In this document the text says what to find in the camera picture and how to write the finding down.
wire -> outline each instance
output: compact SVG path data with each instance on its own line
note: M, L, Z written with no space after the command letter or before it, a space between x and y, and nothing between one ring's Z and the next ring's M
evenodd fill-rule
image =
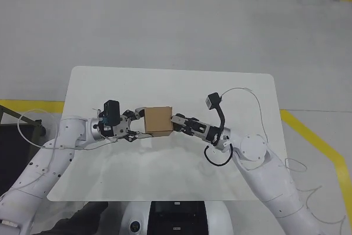
M225 165L227 165L227 164L229 163L230 159L232 159L232 156L233 156L233 145L232 145L232 144L229 144L229 146L230 146L230 155L229 155L229 158L228 158L228 160L226 160L226 161L225 161L224 163L222 163L222 164L217 164L217 163L211 161L211 160L209 159L209 157L207 157L207 153L206 153L206 152L207 152L207 149L208 149L210 146L207 145L203 153L205 154L205 157L206 157L207 161L209 161L209 163L211 163L212 165L214 165L214 166L225 166Z
M57 143L57 138L58 138L58 134L59 134L59 128L58 128L58 125L57 125L57 122L56 122L55 117L54 117L51 113L49 113L49 112L47 112L47 111L45 111L45 110L42 110L42 109L31 109L31 110L29 110L29 111L24 112L23 114L21 114L21 116L19 117L19 119L18 119L18 121L17 121L17 123L16 123L16 127L18 128L18 132L19 132L19 134L22 136L22 138L23 138L25 141L27 141L27 142L30 143L31 145L34 145L34 146L36 146L36 147L38 147L38 148L41 148L41 149L52 149L52 150L53 150L53 151L52 151L51 160L49 161L48 166L46 167L46 169L48 169L49 166L51 165L51 163L53 162L55 150L56 150L56 149L61 150L61 148L59 148L59 147L45 147L45 146L37 145L37 144L31 142L29 139L27 139L27 138L23 135L23 133L22 133L22 131L21 131L21 129L20 129L19 123L20 123L20 121L22 120L22 118L24 117L24 115L26 115L26 114L29 113L29 112L33 112L33 111L40 111L40 112L43 112L43 113L47 113L48 115L50 115L50 116L52 117L52 120L53 120L54 125L55 125L55 127L56 127L56 135L55 135L55 139L54 139L54 146L56 146L56 143ZM102 137L103 139L110 140L110 139L108 139L108 138L106 138L106 137L104 137L104 136L102 136L102 135L101 135L101 137ZM104 145L100 145L100 146L98 146L98 147L93 147L93 148L91 148L91 149L76 149L76 148L72 148L72 147L64 147L64 148L62 148L62 149L74 149L74 150L87 150L87 151L88 151L88 150L98 149L98 148L100 148L100 147L102 147L102 146L109 145L109 144L115 143L115 142L117 142L117 141L118 141L117 139L116 139L115 141L110 140L110 143L105 143ZM26 187L26 186L29 186L29 185L31 185L32 183L37 182L43 175L44 175L44 173L40 174L40 176L39 176L37 179L35 179L35 180L33 180L33 181L31 181L31 182L25 184L25 185L22 185L22 186L20 186L20 187L17 187L17 188L13 188L13 187L12 187L11 189L9 189L7 192L5 192L4 194L2 194L2 195L0 196L0 202L2 201L2 199L3 199L9 192L12 192L12 191L14 191L14 190L19 190L19 189L21 189L21 188L24 188L24 187Z
M287 164L287 162L289 162L289 160L292 160L292 161L295 161L295 162L299 163L300 165L302 165L302 166L305 168L305 170L295 170L295 169L289 168L289 167L288 167L288 164ZM306 166L304 163L299 162L298 160L293 159L293 158L290 158L290 157L287 157L287 158L284 159L284 165L286 166L287 169L289 169L289 170L291 170L291 171L293 171L293 172L304 173L304 172L307 171L307 166Z
M29 111L24 112L23 114L21 114L21 116L19 117L19 119L18 119L18 121L17 121L17 123L16 123L16 126L17 126L17 128L18 128L19 134L22 136L22 138L23 138L25 141L27 141L27 142L30 143L31 145L36 146L36 147L38 147L38 148L40 148L40 149L53 149L53 150L55 150L55 149L59 149L59 150L62 150L62 149L73 149L73 150L89 151L89 150L98 149L98 148L100 148L100 147L102 147L102 146L109 145L109 144L111 144L111 143L116 143L116 142L117 142L117 140L113 141L113 140L110 140L110 139L104 137L103 139L110 140L110 143L105 143L104 145L100 145L100 146L98 146L98 147L93 147L93 148L91 148L91 149L77 149L77 148L74 148L74 147L63 147L63 148L60 148L60 147L45 147L45 146L37 145L37 144L31 142L29 139L27 139L27 138L23 135L23 133L22 133L22 131L20 130L20 127L19 127L19 123L20 123L20 121L22 120L22 118L24 117L24 115L26 115L26 114L29 113L29 112L33 112L33 111L41 111L41 112L43 112L43 113L47 113L47 114L49 114L49 115L52 116L53 122L54 122L54 124L55 124L55 126L56 126L56 137L55 137L55 141L54 141L54 146L56 146L56 141L57 141L57 138L58 138L58 125L57 125L57 122L56 122L54 116L53 116L51 113L49 113L49 112L47 112L47 111L45 111L45 110L42 110L42 109L31 109L31 110L29 110Z
M262 108L261 108L261 106L260 106L260 102L259 102L259 100L258 100L258 97L256 96L256 94L253 93L252 90L250 90L249 88L231 88L231 89L225 91L225 92L221 95L220 98L223 99L223 95L225 95L226 93L230 92L231 90L235 90L235 89L237 89L237 90L245 90L245 91L249 92L250 94L252 94L252 95L256 98L257 103L258 103L258 107L259 107L259 112L260 112L260 122L261 122L261 124L262 124L262 129L263 129L264 135L265 135L265 137L266 137L266 141L267 141L267 143L268 143L268 142L269 142L269 138L267 137L266 130L264 129L263 116L262 116Z
M262 128L263 128L264 135L265 135L266 140L267 140L267 143L268 143L268 142L269 142L269 138L267 137L267 133L266 133L266 130L265 130L265 128L264 128L263 117L262 117L262 109L261 109L261 106L260 106L260 102L259 102L259 100L258 100L258 97L253 93L252 90L250 90L249 88L231 88L231 89L225 91L225 92L221 95L220 98L223 99L223 95L225 95L227 92L230 92L231 90L235 90L235 89L245 90L245 91L251 93L251 94L256 98L257 103L258 103L258 107L259 107L259 112L260 112L260 121L261 121L261 124L262 124ZM215 165L213 162L211 162L211 161L208 159L208 157L207 157L207 155L206 155L206 150L207 150L207 149L208 149L208 147L205 148L205 157L207 158L207 160L208 160L211 164ZM275 156L278 157L278 155L276 155L276 153L275 153L274 151L272 151L272 150L269 148L268 145L267 145L267 149L269 149L269 151L271 151ZM305 168L305 170L295 170L295 169L292 169L292 168L288 167L288 164L287 164L288 161L287 161L287 160L288 160L288 161L289 161L289 160L293 160L293 161L295 161L295 162L301 164L301 165ZM288 157L288 158L285 158L285 160L284 160L284 165L285 165L285 167L286 167L287 169L289 169L289 170L291 170L291 171L293 171L293 172L304 173L304 172L306 172L306 171L308 170L307 166L306 166L304 163L302 163L302 162L300 162L300 161L298 161L298 160L296 160L296 159L289 158L289 157ZM315 192L318 191L318 189L320 189L320 188L322 188L322 186L319 186L319 187L317 187L317 188L315 188L315 189L309 189L309 190L300 190L300 189L297 189L297 190L300 191L300 192L311 192L311 193L307 196L307 198L306 198L306 202L305 202L306 208L309 209L311 215L312 215L316 220L318 220L318 221L321 222L321 223L324 223L324 224L338 224L338 223L340 223L339 235L341 235L341 231L342 231L342 228L343 228L343 223L344 223L344 221L345 221L345 219L346 219L346 215L344 215L343 218L342 218L341 220L339 220L339 221L327 222L327 221L324 221L324 220L321 220L320 218L318 218L313 212L311 212L311 210L310 210L310 208L309 208L308 202L309 202L310 197L311 197L313 194L315 194Z
M339 228L339 235L341 235L341 230L343 228L343 223L346 219L346 215L343 216L343 218L339 221L336 221L336 222L327 222L327 221L324 221L324 220L321 220L320 218L318 218L313 212L311 212L310 210L310 207L308 205L308 201L309 201L309 198L311 197L311 195L313 195L316 191L318 191L318 189L321 189L322 188L322 185L319 185L318 187L314 188L314 189L308 189L308 190L301 190L301 189L297 189L298 191L300 192L311 192L307 198L306 198L306 202L305 202L305 205L306 205L306 208L309 209L309 212L310 214L316 219L318 220L319 222L321 223L324 223L324 224L339 224L340 223L340 228Z

black panel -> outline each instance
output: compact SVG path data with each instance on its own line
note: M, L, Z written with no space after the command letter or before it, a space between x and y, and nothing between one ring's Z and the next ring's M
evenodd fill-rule
M21 125L27 139L32 139L34 126ZM16 125L0 126L0 195L6 192L27 165L31 145L19 134Z
M148 235L208 235L204 202L151 202Z

white cable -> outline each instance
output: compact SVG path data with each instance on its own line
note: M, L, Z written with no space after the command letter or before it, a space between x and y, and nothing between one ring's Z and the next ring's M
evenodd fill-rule
M29 111L24 112L23 114L21 114L21 116L19 117L19 119L18 119L18 121L17 121L17 123L16 123L16 127L18 128L18 132L19 132L19 134L22 136L22 138L23 138L25 141L27 141L27 142L30 143L31 145L34 145L34 146L36 146L36 147L38 147L38 148L41 148L41 149L52 149L52 150L53 150L53 151L52 151L51 160L49 161L48 166L46 167L46 169L48 169L49 166L51 165L52 161L53 161L55 150L56 150L56 149L60 149L60 148L58 148L58 147L45 147L45 146L40 146L40 145L37 145L37 144L31 142L29 139L27 139L27 138L23 135L23 133L22 133L20 127L19 127L19 123L20 123L20 121L22 120L22 118L24 117L24 115L26 115L26 114L29 113L29 112L33 112L33 111L40 111L40 112L43 112L43 113L47 113L47 114L49 114L49 115L52 117L52 120L53 120L54 125L55 125L55 127L56 127L56 136L55 136L55 139L54 139L54 146L56 146L57 138L58 138L58 125L57 125L57 122L56 122L54 116L53 116L51 113L49 113L49 112L47 112L47 111L45 111L45 110L42 110L42 109L31 109L31 110L29 110ZM102 135L101 135L101 137L102 137L103 139L106 139L106 140L109 140L109 141L110 141L110 143L105 143L104 145L109 145L109 144L111 144L111 143L115 143L115 142L118 141L117 139L115 139L115 140L110 140L110 139L108 139L108 138L106 138L106 137L104 137L104 136L102 136ZM72 147L65 147L65 148L63 148L63 149L87 150L87 151L88 151L88 150L98 149L98 148L100 148L100 147L102 147L102 146L104 146L104 145L100 145L100 146L98 146L98 147L94 147L94 148L91 148L91 149L76 149L76 148L72 148ZM23 186L21 186L21 187L9 189L7 192L5 192L4 194L2 194L2 195L0 196L0 202L2 201L2 199L3 199L9 192L14 191L14 190L18 190L18 189L21 189L21 188L24 188L24 187L26 187L26 186L29 186L30 184L37 182L43 175L44 175L44 174L41 174L37 179L35 179L35 180L31 181L30 183L25 184L25 185L23 185Z
M104 145L100 145L100 146L98 146L98 147L94 147L94 148L91 148L91 149L77 149L77 148L74 148L74 147L63 147L63 148L59 148L59 147L45 147L45 146L37 145L37 144L35 144L35 143L32 143L29 139L27 139L27 138L23 135L23 133L22 133L20 127L19 127L19 123L20 123L20 121L22 120L22 118L24 117L24 115L26 115L26 114L29 113L29 112L36 111L36 110L37 110L37 111L41 111L41 112L43 112L43 113L47 113L47 114L49 114L49 115L52 116L54 125L56 126L56 137L55 137L55 140L54 140L54 146L56 146L56 141L57 141L57 137L58 137L58 125L57 125L57 122L56 122L54 116L53 116L51 113L49 113L49 112L47 112L47 111L45 111L45 110L42 110L42 109L31 109L31 110L29 110L29 111L24 112L23 114L21 114L21 116L19 117L19 119L18 119L18 121L17 121L17 123L16 123L16 126L17 126L17 128L18 128L19 134L22 136L22 138L23 138L25 141L27 141L28 143L30 143L30 144L32 144L33 146L36 146L36 147L38 147L38 148L40 148L40 149L53 149L53 150L55 150L55 149L60 149L60 150L62 150L62 149L73 149L73 150L85 150L85 151L88 151L88 150L98 149L98 148L100 148L100 147L102 147L102 146L109 145L109 144L111 144L111 143L116 143L116 142L117 142L117 140L113 141L113 140L110 140L110 139L108 139L108 138L105 137L104 139L109 140L110 143L105 143Z
M257 100L257 103L258 103L258 107L259 107L259 112L260 112L260 122L262 124L262 129L263 129L263 132L264 132L264 136L266 137L266 141L267 143L269 142L269 138L267 136L267 133L266 133L266 130L264 129L264 124L263 124L263 116L262 116L262 108L260 107L260 102L258 100L258 97L256 96L256 94L253 93L252 90L250 90L249 88L231 88L231 89L228 89L227 91L225 91L222 95L221 95L221 99L223 99L223 95L225 95L227 92L230 92L231 90L245 90L247 92L249 92L250 94L252 94L256 100Z
M340 223L340 228L339 228L339 235L341 235L341 230L343 228L343 223L346 219L346 215L343 216L343 218L339 221L336 221L336 222L327 222L327 221L324 221L324 220L321 220L320 218L318 218L313 212L311 212L310 210L310 207L308 205L308 201L309 201L309 198L311 197L311 195L313 195L316 191L318 191L318 189L322 188L322 185L319 185L318 187L314 188L314 189L308 189L308 190L301 190L301 189L297 189L298 191L300 192L311 192L307 198L306 198L306 202L305 202L305 205L306 205L306 208L309 209L311 215L316 218L316 220L318 220L319 222L321 223L324 223L324 224L338 224Z
M268 142L269 142L269 139L268 139L268 137L267 137L267 133L266 133L266 130L264 129L264 125L263 125L262 109L261 109L261 107L260 107L260 103L259 103L259 100L258 100L257 96L253 93L252 90L250 90L249 88L231 88L231 89L225 91L225 92L221 95L221 99L223 98L223 95L225 95L227 92L229 92L229 91L231 91L231 90L235 90L235 89L245 90L245 91L251 93L251 94L256 98L257 103L258 103L258 106L259 106L260 120L261 120L261 123L262 123L263 132L264 132L264 135L266 136L266 140L267 140L267 143L268 143ZM267 145L267 149L269 149L269 151L271 151L272 154L274 154L276 157L278 157L278 155L276 155L276 153L275 153L274 151L272 151L271 148L270 148L268 145ZM287 165L287 159L288 159L288 160L293 160L293 161L295 161L295 162L301 164L301 165L305 168L305 170L304 170L304 171L301 171L301 170L294 170L294 169L292 169L292 168L289 168L288 165ZM304 173L304 172L306 172L307 169L308 169L307 166L306 166L304 163L302 163L302 162L300 162L300 161L298 161L298 160L296 160L296 159L289 158L289 157L285 158L285 160L284 160L284 165L285 165L285 167L286 167L287 169L289 169L289 170L291 170L291 171L294 171L294 172L299 172L299 173ZM311 215L312 215L316 220L318 220L318 221L321 222L321 223L324 223L324 224L337 224L337 223L340 223L339 235L341 235L341 230L342 230L342 228L343 228L343 223L344 223L344 221L345 221L345 219L346 219L346 215L344 215L344 217L343 217L341 220L339 220L339 221L336 221L336 222L327 222L327 221L324 221L324 220L321 220L320 218L318 218L313 212L311 212L311 210L310 210L310 208L309 208L309 205L308 205L309 198L310 198L311 195L313 195L316 191L318 191L318 189L320 189L321 187L322 187L322 186L319 186L319 187L317 187L317 188L315 188L315 189L309 189L309 190L300 190L300 189L297 189L297 190L300 191L300 192L311 192L311 193L307 196L307 198L306 198L306 202L305 202L306 208L309 209Z
M305 170L295 170L295 169L289 168L289 167L288 167L288 164L287 164L287 162L289 162L289 160L295 161L295 162L297 162L298 164L302 165L302 166L305 168ZM306 166L304 163L299 162L299 161L297 161L296 159L293 159L293 158L290 158L290 157L287 157L287 158L284 159L284 165L286 166L287 169L289 169L289 170L291 170L291 171L293 171L293 172L304 173L304 172L307 171L307 166Z

circular joint cap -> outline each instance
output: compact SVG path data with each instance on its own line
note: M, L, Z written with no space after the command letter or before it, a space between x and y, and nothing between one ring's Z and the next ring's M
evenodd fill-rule
M240 150L245 160L256 162L264 158L267 145L261 136L248 135L241 141Z

black cable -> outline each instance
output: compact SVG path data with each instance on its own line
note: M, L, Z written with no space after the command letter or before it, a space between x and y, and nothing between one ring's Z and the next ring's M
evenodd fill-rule
M217 139L215 142L212 143L213 146L216 146L217 143L219 142L220 140L220 137L222 136L223 134L223 131L224 131L224 125L225 125L225 116L224 116L224 113L220 107L220 105L218 105L216 107L216 111L217 111L217 114L219 115L219 118L220 118L220 126L219 126L219 133L217 134Z
M206 157L207 161L209 161L209 163L211 163L211 164L214 165L214 166L225 166L227 163L229 163L230 159L232 159L232 156L233 156L233 145L232 145L232 144L229 144L229 146L230 146L230 155L229 155L228 160L227 160L226 162L222 163L222 164L216 164L215 162L212 162L212 161L209 159L209 157L207 157L206 151L207 151L207 149L210 147L210 146L207 145L206 148L205 148L205 151L204 151L205 157Z

